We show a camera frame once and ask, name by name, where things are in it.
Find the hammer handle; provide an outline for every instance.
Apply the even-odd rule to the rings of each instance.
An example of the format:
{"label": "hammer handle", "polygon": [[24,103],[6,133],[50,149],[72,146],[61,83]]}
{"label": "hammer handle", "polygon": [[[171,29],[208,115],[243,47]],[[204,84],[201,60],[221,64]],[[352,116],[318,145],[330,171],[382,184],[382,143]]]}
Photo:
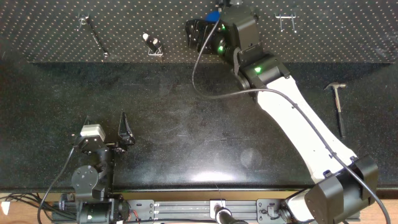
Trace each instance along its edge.
{"label": "hammer handle", "polygon": [[340,128],[340,136],[341,136],[341,138],[345,139],[346,138],[346,130],[345,130],[344,125],[343,125],[343,117],[341,115],[341,112],[338,112],[338,126]]}

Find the black table surface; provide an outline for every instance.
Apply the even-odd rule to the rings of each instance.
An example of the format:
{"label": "black table surface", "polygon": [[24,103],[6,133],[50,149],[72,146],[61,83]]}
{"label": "black table surface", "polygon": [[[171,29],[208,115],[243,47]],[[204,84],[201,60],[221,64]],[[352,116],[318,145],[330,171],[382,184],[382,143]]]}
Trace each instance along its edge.
{"label": "black table surface", "polygon": [[[340,101],[343,142],[379,166],[379,187],[398,187],[397,66],[287,63],[309,105],[338,136],[331,82],[347,83]],[[308,170],[276,122],[247,96],[205,100],[186,63],[48,63],[1,61],[0,191],[44,191],[67,158],[86,115],[116,138],[125,111],[136,145],[116,156],[117,191],[300,189]],[[230,67],[201,64],[203,92],[236,91]],[[53,191],[71,190],[75,153]]]}

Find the pegboard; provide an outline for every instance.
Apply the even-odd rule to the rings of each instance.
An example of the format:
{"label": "pegboard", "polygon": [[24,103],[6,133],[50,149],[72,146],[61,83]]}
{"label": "pegboard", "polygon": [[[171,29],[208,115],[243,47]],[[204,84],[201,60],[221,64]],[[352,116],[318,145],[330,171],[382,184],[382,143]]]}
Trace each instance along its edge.
{"label": "pegboard", "polygon": [[[194,62],[185,22],[217,10],[215,1],[46,0],[0,3],[0,35],[29,62],[160,62],[147,54],[142,34],[157,37],[164,62]],[[285,62],[394,62],[398,57],[397,1],[243,1],[259,11],[264,49]],[[110,53],[103,60],[89,27],[89,14]],[[295,14],[282,20],[275,14]],[[202,62],[220,62],[204,55]]]}

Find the green led indicator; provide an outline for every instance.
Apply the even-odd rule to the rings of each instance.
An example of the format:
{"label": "green led indicator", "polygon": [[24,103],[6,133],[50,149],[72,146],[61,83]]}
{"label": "green led indicator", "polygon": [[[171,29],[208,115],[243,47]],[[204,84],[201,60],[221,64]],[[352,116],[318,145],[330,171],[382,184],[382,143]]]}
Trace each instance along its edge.
{"label": "green led indicator", "polygon": [[254,68],[254,71],[256,71],[257,73],[260,73],[261,72],[261,68],[260,67],[256,67],[256,68]]}

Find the blue object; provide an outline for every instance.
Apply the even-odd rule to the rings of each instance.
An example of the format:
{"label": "blue object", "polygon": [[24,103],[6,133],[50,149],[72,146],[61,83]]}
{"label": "blue object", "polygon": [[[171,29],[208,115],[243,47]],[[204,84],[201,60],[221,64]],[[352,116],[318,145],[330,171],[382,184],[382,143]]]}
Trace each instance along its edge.
{"label": "blue object", "polygon": [[219,18],[220,18],[220,13],[218,11],[214,11],[214,12],[207,14],[205,20],[207,22],[217,22]]}

